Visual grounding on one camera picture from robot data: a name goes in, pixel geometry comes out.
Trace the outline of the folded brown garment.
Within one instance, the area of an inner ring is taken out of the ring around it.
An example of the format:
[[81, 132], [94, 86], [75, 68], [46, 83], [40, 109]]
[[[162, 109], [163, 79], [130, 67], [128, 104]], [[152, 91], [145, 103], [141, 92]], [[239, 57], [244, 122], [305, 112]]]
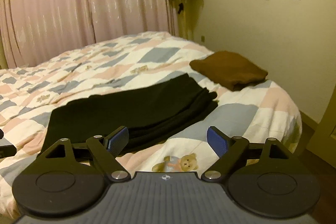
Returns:
[[263, 83], [268, 72], [244, 56], [219, 51], [202, 60], [193, 60], [190, 67], [230, 91], [239, 91], [251, 85]]

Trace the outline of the patchwork quilt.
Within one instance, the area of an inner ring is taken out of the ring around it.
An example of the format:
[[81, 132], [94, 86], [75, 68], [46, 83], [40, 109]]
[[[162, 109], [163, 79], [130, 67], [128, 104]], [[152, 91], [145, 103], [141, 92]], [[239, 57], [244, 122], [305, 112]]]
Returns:
[[40, 152], [52, 110], [80, 98], [144, 88], [184, 74], [216, 92], [218, 107], [165, 141], [123, 153], [119, 162], [126, 169], [152, 171], [170, 156], [175, 163], [189, 159], [191, 169], [204, 172], [217, 159], [206, 142], [210, 126], [255, 143], [274, 137], [294, 151], [302, 122], [288, 93], [271, 80], [236, 92], [215, 84], [190, 67], [191, 61], [210, 54], [206, 47], [166, 32], [145, 32], [64, 52], [36, 67], [1, 70], [1, 129], [17, 148], [16, 155], [1, 160], [1, 215], [19, 217], [13, 180]]

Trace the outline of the black garment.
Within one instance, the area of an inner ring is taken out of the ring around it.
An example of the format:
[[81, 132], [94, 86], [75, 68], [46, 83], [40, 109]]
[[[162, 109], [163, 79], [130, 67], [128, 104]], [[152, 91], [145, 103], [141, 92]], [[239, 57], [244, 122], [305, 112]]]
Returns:
[[184, 74], [146, 88], [74, 100], [52, 111], [41, 151], [61, 138], [81, 144], [120, 126], [129, 132], [123, 153], [146, 149], [204, 120], [217, 108], [217, 96]]

